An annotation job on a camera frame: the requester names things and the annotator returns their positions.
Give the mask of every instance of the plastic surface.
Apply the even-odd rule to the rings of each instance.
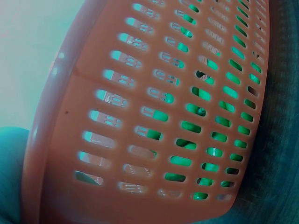
[[[63,70],[41,99],[43,131],[31,131],[26,221],[191,223],[227,212],[262,109],[268,7],[86,1],[60,51],[75,64],[54,63]]]

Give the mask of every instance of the light background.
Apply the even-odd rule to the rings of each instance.
[[[30,129],[50,64],[84,0],[0,0],[0,127]]]

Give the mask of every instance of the plastic basket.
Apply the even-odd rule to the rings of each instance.
[[[27,223],[191,223],[226,213],[263,104],[264,0],[86,1],[26,151]]]

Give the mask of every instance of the dark fabric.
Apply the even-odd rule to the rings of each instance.
[[[0,128],[0,224],[20,224],[21,175],[28,130]]]
[[[201,224],[299,223],[299,6],[269,2],[266,93],[247,173],[233,208]]]

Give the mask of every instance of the ventilation slot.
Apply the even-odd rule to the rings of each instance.
[[[141,12],[144,15],[149,16],[150,18],[156,19],[156,20],[159,19],[159,17],[160,17],[159,14],[156,13],[155,11],[153,11],[143,5],[140,5],[138,3],[133,4],[133,9],[138,12]]]
[[[254,70],[256,70],[257,72],[262,73],[262,69],[257,64],[255,64],[254,62],[251,63],[251,67]]]
[[[211,136],[213,139],[215,139],[217,141],[226,142],[228,140],[226,135],[218,133],[218,132],[213,132]]]
[[[197,145],[194,142],[185,139],[177,139],[176,145],[189,150],[195,150],[197,147]]]
[[[180,174],[166,173],[164,178],[168,181],[184,182],[186,176]]]
[[[192,195],[194,200],[206,200],[208,198],[208,194],[206,193],[194,193]]]
[[[231,181],[222,181],[221,186],[224,188],[232,188],[234,187],[235,183]]]
[[[243,34],[245,37],[247,37],[247,33],[242,30],[238,25],[235,25],[236,30],[238,30],[241,34]]]
[[[241,0],[239,0],[239,2],[247,9],[247,10],[249,10],[249,7],[243,2],[243,1],[241,1]]]
[[[243,126],[238,127],[238,132],[245,134],[245,135],[250,135],[250,130]]]
[[[178,42],[176,39],[172,37],[165,37],[165,42],[175,48],[177,48],[180,51],[183,51],[184,53],[187,53],[189,51],[188,47],[183,44],[182,42]]]
[[[178,17],[181,17],[183,18],[184,20],[188,21],[189,23],[191,23],[192,25],[195,25],[196,24],[196,21],[190,17],[189,15],[185,14],[183,11],[181,10],[176,10],[175,11],[175,14],[178,16]]]
[[[256,37],[261,40],[263,43],[266,43],[266,40],[262,38],[257,32],[255,32]]]
[[[211,94],[208,93],[207,91],[204,91],[203,89],[199,89],[197,87],[192,87],[191,92],[196,95],[199,96],[200,98],[206,100],[206,101],[210,101],[211,100]]]
[[[168,104],[172,104],[174,102],[174,97],[171,94],[162,92],[152,87],[148,88],[148,95],[153,98],[165,101]]]
[[[258,85],[261,83],[261,81],[259,80],[259,78],[256,77],[256,76],[253,75],[253,74],[249,74],[249,78],[250,78],[253,82],[255,82],[256,84],[258,84]]]
[[[231,66],[233,66],[235,69],[238,69],[239,71],[243,71],[243,68],[241,65],[239,65],[237,62],[235,62],[234,60],[230,59],[229,63]]]
[[[165,198],[178,198],[181,192],[178,190],[159,189],[158,195]]]
[[[102,185],[104,180],[101,177],[83,173],[81,171],[75,171],[75,178],[78,181],[85,182],[88,184],[93,184],[93,185]]]
[[[136,58],[127,55],[125,53],[122,53],[118,50],[112,51],[110,54],[111,58],[116,60],[116,61],[120,61],[122,63],[125,63],[126,65],[133,67],[133,68],[140,68],[141,67],[141,62],[139,60],[137,60]]]
[[[154,77],[157,77],[160,80],[166,81],[167,83],[173,84],[173,85],[179,85],[179,79],[176,78],[173,75],[167,74],[165,71],[160,69],[155,69],[153,71]]]
[[[264,63],[264,59],[256,52],[252,52],[252,55],[257,58],[261,63]]]
[[[219,16],[220,18],[222,18],[225,22],[228,22],[228,17],[225,16],[224,14],[222,14],[220,11],[218,11],[217,9],[215,9],[214,7],[211,8],[212,12],[215,13],[217,16]]]
[[[152,34],[154,32],[153,27],[147,25],[144,22],[141,22],[135,18],[129,17],[126,19],[126,23],[132,27],[135,27],[136,29],[148,33],[148,34]]]
[[[241,82],[240,82],[240,79],[239,79],[237,76],[235,76],[234,74],[230,73],[230,72],[227,72],[227,73],[226,73],[226,77],[227,77],[230,81],[236,83],[237,85],[240,85],[240,83],[241,83]]]
[[[219,6],[221,6],[225,10],[227,10],[227,11],[229,10],[229,8],[226,5],[224,5],[222,2],[220,2],[219,0],[214,0],[214,2],[216,2]]]
[[[204,117],[206,115],[206,110],[204,108],[193,105],[193,104],[187,104],[186,105],[186,110],[191,112],[191,113],[202,116],[202,117]]]
[[[128,105],[128,101],[123,97],[105,90],[97,90],[96,97],[114,106],[126,107]]]
[[[191,9],[192,11],[198,13],[199,9],[195,6],[190,4],[190,2],[188,0],[179,0],[180,3],[182,3],[183,5],[185,5],[186,7],[188,7],[189,9]]]
[[[206,34],[213,38],[214,40],[216,40],[218,43],[223,44],[224,40],[222,37],[220,37],[218,34],[214,33],[213,31],[211,31],[210,29],[206,29]]]
[[[99,112],[99,111],[90,111],[89,112],[89,118],[92,119],[93,121],[99,122],[101,124],[105,124],[108,126],[112,126],[112,127],[120,127],[122,122],[121,120],[110,116],[108,114]]]
[[[242,112],[241,117],[249,122],[253,121],[253,116],[251,116],[250,114],[247,114],[245,112]]]
[[[230,159],[237,161],[237,162],[242,162],[243,161],[243,156],[237,155],[237,154],[231,154]]]
[[[237,49],[237,48],[235,48],[235,47],[232,47],[232,52],[234,53],[234,54],[236,54],[239,58],[241,58],[241,59],[245,59],[245,56],[244,56],[244,54],[239,50],[239,49]]]
[[[219,166],[212,163],[203,163],[201,166],[206,171],[217,172],[219,170]]]
[[[111,138],[108,138],[106,136],[95,134],[92,132],[83,132],[83,139],[87,142],[90,142],[92,144],[102,146],[104,148],[114,148],[115,147],[115,141]]]
[[[211,17],[209,17],[209,22],[210,22],[211,24],[213,24],[214,26],[216,26],[216,27],[217,27],[218,29],[220,29],[221,31],[223,31],[223,32],[226,32],[226,31],[227,31],[227,29],[226,29],[221,23],[219,23],[218,21],[212,19]]]
[[[231,195],[225,195],[225,194],[217,195],[216,197],[218,201],[229,201],[231,198],[232,198]]]
[[[182,60],[176,59],[168,53],[161,52],[160,59],[162,59],[163,61],[170,63],[180,69],[184,68],[184,62]]]
[[[148,49],[148,45],[147,43],[143,42],[142,40],[133,37],[129,34],[125,34],[125,33],[121,33],[118,35],[118,39],[128,45],[132,45],[137,49],[140,50],[147,50]]]
[[[247,106],[251,107],[252,109],[255,109],[255,108],[256,108],[256,104],[253,103],[253,102],[252,102],[251,100],[249,100],[249,99],[246,99],[246,100],[244,101],[244,103],[245,103]]]
[[[247,143],[244,142],[244,141],[241,141],[241,140],[235,140],[234,145],[236,147],[239,147],[239,148],[246,148],[247,147]]]
[[[82,162],[92,164],[94,166],[98,166],[104,169],[109,169],[111,167],[111,161],[96,155],[92,155],[86,152],[79,152],[79,159]]]
[[[258,15],[256,15],[256,17],[257,17],[257,19],[266,27],[267,26],[267,24],[265,23],[265,21],[264,20],[262,20],[262,18],[261,17],[259,17]]]
[[[165,6],[165,2],[162,0],[151,0],[152,2],[156,3],[159,6]]]
[[[247,90],[248,90],[248,92],[250,92],[252,95],[258,97],[258,92],[257,92],[254,88],[252,88],[251,86],[248,86],[248,87],[247,87]]]
[[[149,150],[147,148],[139,147],[139,146],[134,146],[131,145],[128,148],[129,153],[131,153],[134,156],[143,158],[143,159],[154,159],[157,156],[157,153]]]
[[[151,170],[148,168],[138,167],[130,164],[125,164],[123,166],[123,171],[128,174],[136,175],[139,177],[146,177],[146,178],[150,177],[152,173]]]
[[[256,41],[253,41],[254,46],[256,46],[263,54],[265,53],[265,49],[261,47]]]
[[[154,110],[152,108],[149,107],[142,107],[141,108],[141,113],[147,117],[162,121],[162,122],[166,122],[168,121],[168,115],[162,111],[158,111],[158,110]]]
[[[134,79],[129,78],[128,76],[125,76],[125,75],[118,73],[116,71],[113,71],[113,70],[104,70],[103,77],[108,80],[111,80],[116,83],[120,83],[120,84],[128,86],[128,87],[135,86]]]
[[[171,28],[179,33],[182,33],[184,36],[188,37],[188,38],[192,38],[193,34],[190,30],[178,25],[177,23],[172,22],[170,24]]]
[[[239,37],[237,37],[236,35],[234,35],[234,40],[240,44],[242,47],[246,48],[246,44],[244,43],[244,41],[242,41]]]
[[[246,12],[243,11],[243,9],[241,9],[240,7],[237,7],[237,9],[239,10],[239,12],[241,12],[243,15],[245,15],[247,18],[249,18],[249,16],[247,15]]]
[[[237,17],[238,21],[240,21],[244,26],[248,27],[247,22],[245,22],[240,16],[237,15],[236,17]]]
[[[259,8],[256,7],[256,10],[263,16],[263,18],[267,18],[266,15]]]
[[[227,111],[229,111],[229,112],[231,112],[231,113],[234,113],[234,112],[235,112],[235,107],[234,107],[233,105],[231,105],[231,104],[225,102],[225,101],[220,101],[220,102],[219,102],[219,106],[220,106],[221,108],[223,108],[224,110],[227,110]]]
[[[239,173],[239,170],[236,168],[227,168],[226,169],[227,174],[237,175]]]
[[[181,124],[181,127],[185,130],[188,130],[190,132],[194,133],[200,133],[201,132],[201,127],[195,124],[192,124],[188,121],[183,121]]]
[[[203,186],[211,186],[214,183],[214,180],[207,179],[207,178],[198,178],[196,183],[198,185],[203,185]]]
[[[135,193],[135,194],[144,194],[147,191],[147,187],[134,184],[134,183],[126,183],[126,182],[119,182],[118,187],[122,191],[126,191],[128,193]]]
[[[256,27],[264,34],[264,35],[266,35],[266,31],[260,26],[260,25],[258,25],[257,23],[256,23]]]
[[[190,159],[174,155],[170,158],[170,163],[178,166],[189,167],[191,166],[192,161]]]
[[[221,116],[217,116],[216,119],[215,119],[215,121],[218,124],[222,125],[222,126],[226,126],[226,127],[230,127],[231,126],[230,120],[227,120],[226,118],[223,118]]]
[[[222,157],[223,155],[223,151],[214,147],[209,147],[206,150],[206,153],[211,155],[211,156],[215,156],[215,157]]]
[[[218,70],[218,65],[215,62],[213,62],[211,59],[207,59],[205,56],[200,55],[198,57],[198,60],[201,63],[207,65],[209,68],[211,68],[213,70]]]
[[[197,78],[199,78],[202,81],[205,81],[206,83],[210,84],[210,85],[214,85],[214,79],[211,78],[209,75],[207,75],[206,73],[202,72],[202,71],[196,71],[195,75],[197,76]]]
[[[209,44],[208,42],[203,42],[202,46],[207,49],[208,51],[212,52],[213,54],[220,56],[220,51],[214,47],[213,45]]]
[[[265,8],[264,6],[262,6],[261,3],[259,3],[259,1],[256,0],[256,3],[258,4],[258,6],[259,6],[262,10],[264,10],[265,12],[267,11],[266,8]]]
[[[135,128],[135,133],[154,140],[162,140],[163,138],[163,135],[160,132],[142,126],[137,126]]]

